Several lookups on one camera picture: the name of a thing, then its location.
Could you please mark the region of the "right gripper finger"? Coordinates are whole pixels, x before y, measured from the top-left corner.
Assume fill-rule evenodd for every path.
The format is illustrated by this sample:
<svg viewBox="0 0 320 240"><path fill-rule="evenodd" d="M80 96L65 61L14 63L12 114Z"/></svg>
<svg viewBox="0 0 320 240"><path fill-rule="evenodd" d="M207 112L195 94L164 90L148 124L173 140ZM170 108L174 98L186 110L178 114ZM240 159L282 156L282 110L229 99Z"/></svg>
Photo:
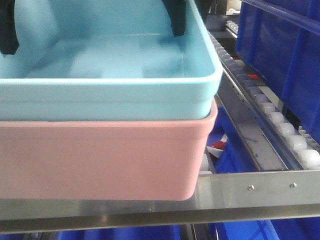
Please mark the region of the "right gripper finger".
<svg viewBox="0 0 320 240"><path fill-rule="evenodd" d="M170 18L174 37L183 36L186 29L186 3L184 0L162 0Z"/></svg>

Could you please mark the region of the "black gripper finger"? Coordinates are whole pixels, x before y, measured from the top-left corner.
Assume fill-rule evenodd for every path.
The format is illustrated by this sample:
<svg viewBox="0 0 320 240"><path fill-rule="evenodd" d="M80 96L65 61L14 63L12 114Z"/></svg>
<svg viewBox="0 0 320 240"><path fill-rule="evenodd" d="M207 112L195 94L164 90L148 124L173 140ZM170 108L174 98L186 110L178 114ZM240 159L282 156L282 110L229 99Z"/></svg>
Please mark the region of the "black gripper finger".
<svg viewBox="0 0 320 240"><path fill-rule="evenodd" d="M0 1L0 52L14 55L20 44L15 25L15 0Z"/></svg>

